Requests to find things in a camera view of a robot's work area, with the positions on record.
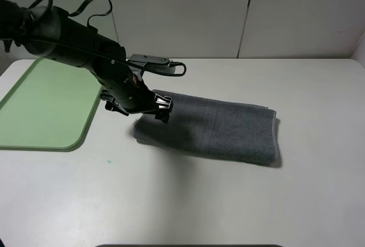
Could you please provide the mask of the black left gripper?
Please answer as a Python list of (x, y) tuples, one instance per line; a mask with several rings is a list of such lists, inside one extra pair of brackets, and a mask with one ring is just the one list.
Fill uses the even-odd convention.
[(126, 116), (155, 114), (155, 119), (165, 124), (169, 121), (172, 98), (155, 95), (127, 65), (110, 60), (97, 61), (94, 63), (94, 77), (103, 86), (99, 98), (108, 104), (107, 110)]

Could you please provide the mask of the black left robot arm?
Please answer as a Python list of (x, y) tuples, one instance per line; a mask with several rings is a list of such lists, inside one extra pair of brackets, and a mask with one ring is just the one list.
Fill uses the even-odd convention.
[(172, 99), (145, 85), (147, 67), (127, 61), (124, 47), (70, 19), (52, 0), (36, 0), (28, 8), (1, 0), (1, 41), (6, 51), (15, 43), (35, 56), (88, 70), (104, 88), (100, 98), (109, 111), (168, 122)]

